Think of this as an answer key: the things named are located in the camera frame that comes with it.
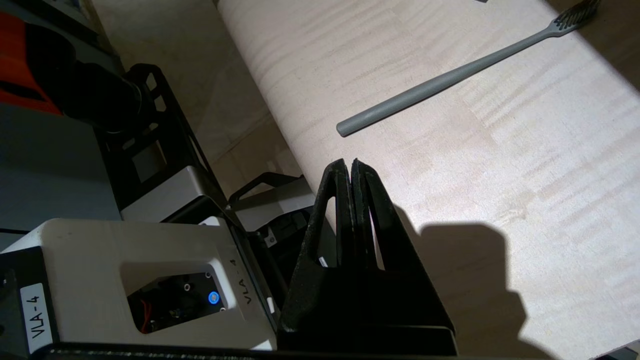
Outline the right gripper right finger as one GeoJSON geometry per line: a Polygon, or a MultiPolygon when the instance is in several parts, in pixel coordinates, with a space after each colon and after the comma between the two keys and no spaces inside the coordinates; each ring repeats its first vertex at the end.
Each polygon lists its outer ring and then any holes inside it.
{"type": "Polygon", "coordinates": [[[375,346],[454,346],[455,327],[386,187],[372,166],[351,166],[359,322],[375,346]]]}

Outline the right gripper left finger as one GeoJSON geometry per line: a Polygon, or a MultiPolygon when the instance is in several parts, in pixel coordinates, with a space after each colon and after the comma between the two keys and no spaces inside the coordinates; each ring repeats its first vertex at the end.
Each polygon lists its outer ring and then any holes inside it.
{"type": "Polygon", "coordinates": [[[344,346],[354,328],[358,265],[345,160],[324,169],[279,315],[279,346],[344,346]]]}

